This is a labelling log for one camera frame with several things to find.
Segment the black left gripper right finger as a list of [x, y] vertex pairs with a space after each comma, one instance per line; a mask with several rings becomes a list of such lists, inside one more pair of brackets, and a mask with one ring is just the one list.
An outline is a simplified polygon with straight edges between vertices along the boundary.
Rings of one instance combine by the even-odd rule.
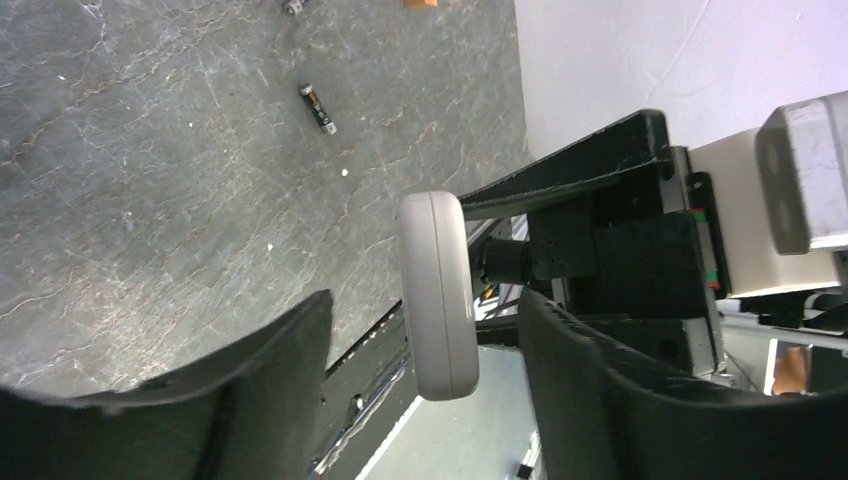
[[843, 479], [847, 392], [766, 396], [687, 375], [527, 291], [518, 306], [552, 479]]

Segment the white remote control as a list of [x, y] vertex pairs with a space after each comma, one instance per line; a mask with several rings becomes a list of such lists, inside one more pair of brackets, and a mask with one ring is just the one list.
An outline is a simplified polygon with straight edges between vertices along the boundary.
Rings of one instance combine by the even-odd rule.
[[418, 394], [471, 395], [480, 376], [465, 220], [456, 196], [406, 196], [396, 216], [403, 308]]

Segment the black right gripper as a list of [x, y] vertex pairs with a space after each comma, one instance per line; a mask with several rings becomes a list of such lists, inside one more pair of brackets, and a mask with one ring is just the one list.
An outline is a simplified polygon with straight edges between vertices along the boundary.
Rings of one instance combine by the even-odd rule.
[[480, 243], [485, 284], [538, 288], [569, 313], [687, 374], [725, 367], [726, 293], [711, 185], [641, 109], [460, 197], [468, 220], [521, 215], [523, 240]]

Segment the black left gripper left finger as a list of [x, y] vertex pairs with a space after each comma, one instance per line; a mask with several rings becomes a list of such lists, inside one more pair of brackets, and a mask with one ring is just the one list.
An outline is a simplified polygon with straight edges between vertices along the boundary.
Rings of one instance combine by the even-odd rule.
[[1, 391], [5, 479], [304, 479], [333, 321], [321, 290], [124, 391]]

